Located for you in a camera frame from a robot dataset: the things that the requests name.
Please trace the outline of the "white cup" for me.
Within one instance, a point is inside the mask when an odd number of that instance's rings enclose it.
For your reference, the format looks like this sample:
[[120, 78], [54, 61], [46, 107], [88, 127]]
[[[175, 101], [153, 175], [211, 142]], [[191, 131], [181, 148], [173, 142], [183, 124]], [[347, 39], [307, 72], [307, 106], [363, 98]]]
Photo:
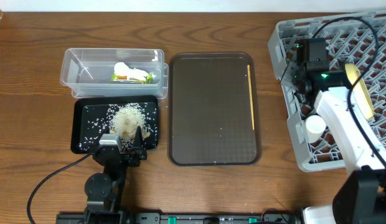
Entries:
[[316, 142], [326, 129], [326, 123], [319, 115], [312, 115], [304, 121], [308, 143]]

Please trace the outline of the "yellow plate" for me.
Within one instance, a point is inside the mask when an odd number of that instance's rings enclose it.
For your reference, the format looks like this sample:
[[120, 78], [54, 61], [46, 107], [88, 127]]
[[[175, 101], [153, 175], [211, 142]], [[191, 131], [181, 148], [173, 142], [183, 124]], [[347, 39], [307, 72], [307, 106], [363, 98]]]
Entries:
[[354, 86], [355, 81], [360, 77], [361, 73], [352, 63], [345, 64], [344, 68], [347, 78], [353, 87], [353, 94], [359, 109], [364, 118], [369, 120], [374, 115], [374, 106], [363, 78], [360, 78], [357, 85]]

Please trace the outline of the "green snack wrapper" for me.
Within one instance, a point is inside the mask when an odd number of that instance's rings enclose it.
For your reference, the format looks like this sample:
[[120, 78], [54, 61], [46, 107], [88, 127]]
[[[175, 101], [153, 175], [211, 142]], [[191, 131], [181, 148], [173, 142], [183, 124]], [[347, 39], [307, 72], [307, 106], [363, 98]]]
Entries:
[[152, 83], [153, 78], [154, 78], [153, 73], [149, 73], [148, 75], [144, 76], [142, 80], [137, 78], [128, 78], [127, 76], [119, 76], [114, 73], [110, 81], [149, 84], [149, 83]]

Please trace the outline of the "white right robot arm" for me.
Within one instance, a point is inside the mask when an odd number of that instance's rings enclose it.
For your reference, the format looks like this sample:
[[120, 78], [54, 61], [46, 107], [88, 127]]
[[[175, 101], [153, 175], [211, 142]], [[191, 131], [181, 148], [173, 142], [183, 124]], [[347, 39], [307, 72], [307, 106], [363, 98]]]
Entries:
[[317, 118], [298, 139], [318, 140], [329, 129], [348, 178], [329, 205], [303, 210], [304, 223], [386, 223], [386, 149], [368, 119], [374, 109], [359, 69], [327, 70], [323, 60], [291, 62], [280, 81], [313, 104]]

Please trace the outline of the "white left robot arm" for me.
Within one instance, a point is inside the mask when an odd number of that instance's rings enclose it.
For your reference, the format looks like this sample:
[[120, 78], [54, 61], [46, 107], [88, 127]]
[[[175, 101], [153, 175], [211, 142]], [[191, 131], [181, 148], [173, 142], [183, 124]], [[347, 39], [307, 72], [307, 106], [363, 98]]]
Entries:
[[103, 172], [91, 175], [85, 183], [87, 207], [84, 223], [133, 223], [134, 217], [121, 207], [129, 167], [140, 166], [147, 159], [140, 127], [137, 127], [133, 150], [121, 152], [121, 137], [118, 134], [103, 134], [93, 146], [93, 160], [103, 166]]

